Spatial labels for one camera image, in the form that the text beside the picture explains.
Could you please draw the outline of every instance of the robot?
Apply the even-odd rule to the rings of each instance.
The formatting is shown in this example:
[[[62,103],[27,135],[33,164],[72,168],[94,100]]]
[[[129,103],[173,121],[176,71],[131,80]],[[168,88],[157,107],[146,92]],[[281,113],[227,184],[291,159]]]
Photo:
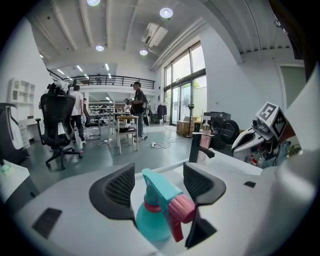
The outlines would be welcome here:
[[[273,158],[273,151],[279,146],[287,123],[279,106],[265,103],[252,119],[251,127],[234,141],[231,148],[232,156],[242,159],[259,152],[266,160]]]

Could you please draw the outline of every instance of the office chair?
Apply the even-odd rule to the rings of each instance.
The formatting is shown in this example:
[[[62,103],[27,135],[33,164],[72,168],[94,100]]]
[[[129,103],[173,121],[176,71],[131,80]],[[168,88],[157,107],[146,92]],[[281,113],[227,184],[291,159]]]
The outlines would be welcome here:
[[[54,149],[52,157],[45,164],[50,167],[49,162],[60,157],[61,169],[64,170],[64,155],[78,155],[80,159],[83,157],[80,152],[75,152],[72,147],[64,149],[65,146],[70,144],[75,134],[71,126],[71,115],[76,99],[52,84],[49,92],[41,96],[40,102],[44,123],[44,134],[42,135],[40,130],[41,119],[36,119],[40,140],[42,145],[48,145]]]
[[[85,124],[84,124],[85,127],[87,127],[87,128],[97,127],[97,126],[99,127],[99,134],[88,135],[85,140],[86,141],[99,140],[101,138],[101,120],[100,120],[101,117],[99,115],[97,117],[95,117],[98,119],[98,123],[90,122],[91,117],[90,117],[89,113],[87,111],[85,111],[84,114],[85,114],[85,119],[86,119]]]

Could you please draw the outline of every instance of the black t-shirt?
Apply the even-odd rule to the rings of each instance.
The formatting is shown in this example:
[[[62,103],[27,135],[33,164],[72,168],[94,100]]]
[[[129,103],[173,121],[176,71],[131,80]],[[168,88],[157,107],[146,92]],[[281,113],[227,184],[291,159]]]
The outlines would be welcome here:
[[[144,93],[142,90],[136,90],[133,101],[142,101],[141,104],[132,104],[131,106],[131,114],[141,114],[144,112],[144,108],[142,107],[144,100]]]

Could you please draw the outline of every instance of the ceiling light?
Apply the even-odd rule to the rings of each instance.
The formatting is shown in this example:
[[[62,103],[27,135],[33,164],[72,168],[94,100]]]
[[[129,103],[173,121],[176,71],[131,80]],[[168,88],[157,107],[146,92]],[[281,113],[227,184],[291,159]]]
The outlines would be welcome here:
[[[102,45],[97,45],[95,49],[99,52],[102,52],[105,48]]]
[[[160,10],[160,16],[163,18],[170,18],[174,14],[174,11],[170,8],[163,8]]]
[[[145,56],[145,55],[148,54],[148,51],[145,50],[145,49],[142,49],[142,50],[140,51],[140,54],[141,54],[142,56]]]
[[[97,6],[100,3],[100,0],[86,0],[86,2],[90,6]]]

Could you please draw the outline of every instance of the spray bottle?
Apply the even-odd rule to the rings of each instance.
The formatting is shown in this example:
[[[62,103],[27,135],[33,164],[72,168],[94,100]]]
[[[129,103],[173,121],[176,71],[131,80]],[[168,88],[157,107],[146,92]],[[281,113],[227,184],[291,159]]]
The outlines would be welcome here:
[[[181,222],[193,220],[194,202],[161,174],[144,169],[142,175],[146,192],[136,215],[138,230],[149,241],[162,241],[171,234],[176,242],[181,241],[184,238]]]

